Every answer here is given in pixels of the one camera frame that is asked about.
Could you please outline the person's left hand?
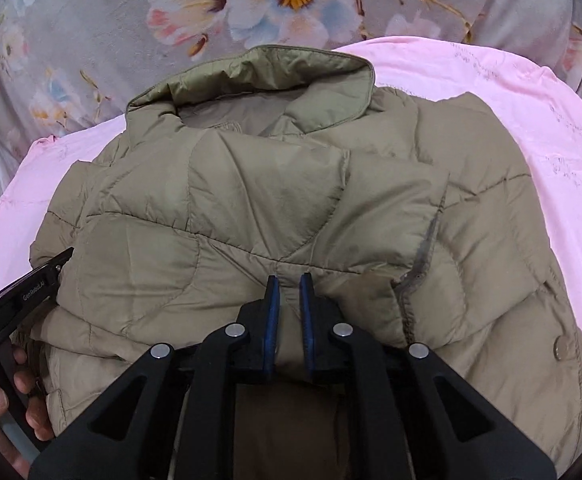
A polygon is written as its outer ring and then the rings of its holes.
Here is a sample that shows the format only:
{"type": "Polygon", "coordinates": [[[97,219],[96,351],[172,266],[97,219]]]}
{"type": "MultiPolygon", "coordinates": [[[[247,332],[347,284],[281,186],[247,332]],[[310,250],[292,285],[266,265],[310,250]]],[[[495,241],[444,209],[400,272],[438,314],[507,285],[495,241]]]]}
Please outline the person's left hand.
{"type": "MultiPolygon", "coordinates": [[[[13,382],[15,388],[26,396],[27,411],[26,422],[33,429],[39,441],[49,441],[54,437],[50,422],[48,408],[44,396],[40,393],[38,382],[33,370],[27,364],[27,354],[21,347],[11,344],[12,360],[16,363],[13,382]]],[[[9,411],[9,399],[0,388],[0,418],[9,411]]],[[[23,478],[27,479],[30,463],[22,453],[14,446],[0,427],[0,453],[13,469],[23,478]]]]}

